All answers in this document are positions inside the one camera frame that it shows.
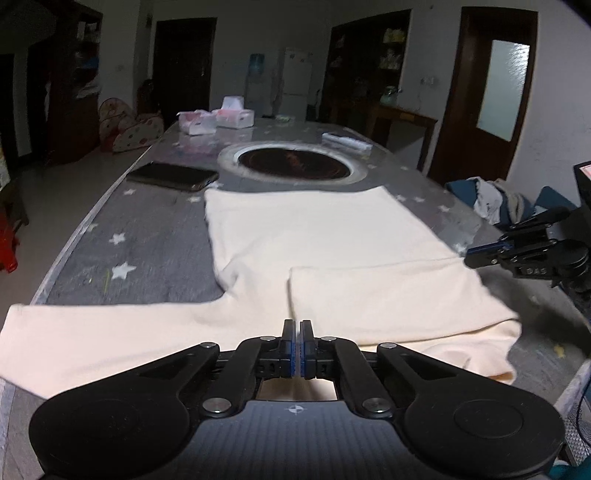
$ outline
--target red stool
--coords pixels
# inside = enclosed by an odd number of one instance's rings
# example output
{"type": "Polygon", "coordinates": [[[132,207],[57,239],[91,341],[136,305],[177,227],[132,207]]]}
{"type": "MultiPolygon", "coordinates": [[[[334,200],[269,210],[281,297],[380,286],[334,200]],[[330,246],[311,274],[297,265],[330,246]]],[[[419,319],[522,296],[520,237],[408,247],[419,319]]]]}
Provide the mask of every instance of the red stool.
{"type": "Polygon", "coordinates": [[[14,236],[6,212],[0,208],[0,264],[6,268],[8,273],[14,272],[18,267],[17,258],[14,255],[17,245],[18,238],[14,236]]]}

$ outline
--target refrigerator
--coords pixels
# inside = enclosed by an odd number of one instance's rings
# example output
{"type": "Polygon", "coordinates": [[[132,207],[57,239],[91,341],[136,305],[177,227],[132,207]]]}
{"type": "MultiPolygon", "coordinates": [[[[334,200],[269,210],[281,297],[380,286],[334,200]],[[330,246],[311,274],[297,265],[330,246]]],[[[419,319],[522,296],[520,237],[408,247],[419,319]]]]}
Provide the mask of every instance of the refrigerator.
{"type": "Polygon", "coordinates": [[[306,120],[312,78],[310,57],[310,53],[292,48],[286,48],[280,54],[281,93],[277,114],[306,120]]]}

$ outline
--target wooden cabinet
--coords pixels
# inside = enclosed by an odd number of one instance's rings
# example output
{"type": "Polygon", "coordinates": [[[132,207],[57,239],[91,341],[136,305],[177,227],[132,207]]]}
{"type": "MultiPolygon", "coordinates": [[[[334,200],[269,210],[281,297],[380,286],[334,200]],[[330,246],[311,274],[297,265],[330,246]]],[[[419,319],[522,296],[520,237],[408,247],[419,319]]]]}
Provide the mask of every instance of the wooden cabinet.
{"type": "Polygon", "coordinates": [[[392,12],[333,28],[321,121],[329,121],[330,108],[335,101],[376,102],[386,87],[399,87],[410,12],[392,12]]]}
{"type": "Polygon", "coordinates": [[[101,23],[101,13],[75,2],[58,17],[47,120],[50,165],[80,160],[99,144],[99,94],[82,92],[98,73],[101,23]]]}

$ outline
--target frosted glass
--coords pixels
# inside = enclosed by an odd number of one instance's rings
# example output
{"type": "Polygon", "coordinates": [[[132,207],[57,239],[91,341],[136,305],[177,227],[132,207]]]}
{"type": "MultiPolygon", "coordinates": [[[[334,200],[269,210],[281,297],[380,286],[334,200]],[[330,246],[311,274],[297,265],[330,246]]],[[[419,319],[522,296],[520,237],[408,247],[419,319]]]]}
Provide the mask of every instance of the frosted glass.
{"type": "Polygon", "coordinates": [[[529,57],[529,45],[493,40],[478,128],[504,140],[511,140],[529,57]]]}

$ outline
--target black phone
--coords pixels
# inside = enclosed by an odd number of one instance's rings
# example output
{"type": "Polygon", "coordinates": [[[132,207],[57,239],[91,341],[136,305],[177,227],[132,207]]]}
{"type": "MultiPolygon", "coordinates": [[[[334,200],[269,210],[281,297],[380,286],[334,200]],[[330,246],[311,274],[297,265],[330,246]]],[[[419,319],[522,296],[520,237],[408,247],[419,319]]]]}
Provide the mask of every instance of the black phone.
{"type": "Polygon", "coordinates": [[[198,192],[219,178],[214,170],[183,167],[170,163],[150,162],[127,174],[131,181],[149,183],[170,189],[198,192]]]}

